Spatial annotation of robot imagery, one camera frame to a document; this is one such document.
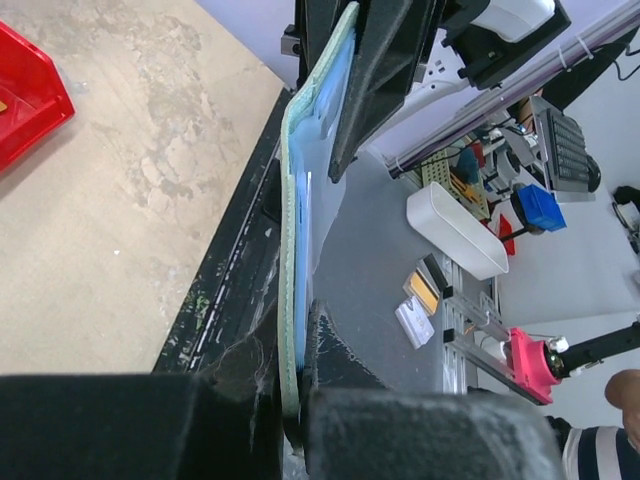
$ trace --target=striped shirt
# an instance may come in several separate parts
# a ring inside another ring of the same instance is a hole
[[[640,479],[640,454],[622,428],[572,428],[562,463],[567,480]]]

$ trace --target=metal bar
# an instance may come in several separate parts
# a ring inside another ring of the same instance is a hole
[[[508,342],[511,339],[509,330],[500,323],[496,312],[489,308],[480,308],[474,305],[460,291],[456,291],[453,297],[446,300],[454,310],[460,312],[470,320],[477,328],[491,335],[500,342]]]
[[[445,274],[447,284],[461,288],[460,268],[447,256],[441,260],[441,267]],[[464,329],[464,318],[460,312],[456,312],[451,304],[444,303],[443,325],[444,329],[462,330]],[[443,346],[444,368],[443,368],[443,390],[445,393],[464,394],[467,391],[466,365],[464,355],[455,348]]]
[[[500,328],[507,332],[507,335],[509,335],[508,340],[511,340],[511,332],[507,327],[503,325],[502,318],[500,317],[500,313],[496,308],[496,304],[494,303],[493,299],[484,292],[480,293],[480,308],[485,312],[486,315],[489,316],[489,319],[493,323],[496,323],[500,326]]]
[[[464,356],[464,358],[473,363],[476,367],[484,370],[487,374],[491,375],[510,390],[513,390],[535,405],[542,405],[540,400],[514,382],[515,375],[511,368],[494,356],[485,352],[475,343],[468,341],[456,330],[445,330],[444,344],[446,347],[455,349],[460,353],[460,355]]]
[[[521,228],[520,230],[516,230],[515,232],[510,233],[509,235],[505,235],[504,237],[500,237],[500,241],[502,243],[508,242],[509,240],[513,240],[514,238],[519,237],[520,235],[524,235],[529,230],[526,228]]]

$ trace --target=wooden board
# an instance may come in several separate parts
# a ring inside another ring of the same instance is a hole
[[[0,0],[76,117],[0,178],[0,373],[149,371],[282,83],[191,0]]]

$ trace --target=red container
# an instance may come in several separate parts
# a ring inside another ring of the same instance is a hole
[[[51,59],[0,22],[0,171],[75,113]]]

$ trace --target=pegboard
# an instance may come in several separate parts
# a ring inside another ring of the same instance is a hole
[[[489,214],[489,205],[487,204],[487,193],[484,189],[482,181],[471,185],[475,194],[480,199],[480,203],[471,202],[463,197],[458,190],[451,184],[449,175],[449,160],[458,160],[456,155],[457,149],[445,148],[431,155],[424,162],[421,169],[422,184],[428,185],[431,182],[437,182],[442,185],[458,202],[462,204],[474,217],[478,220],[488,220],[491,218]]]

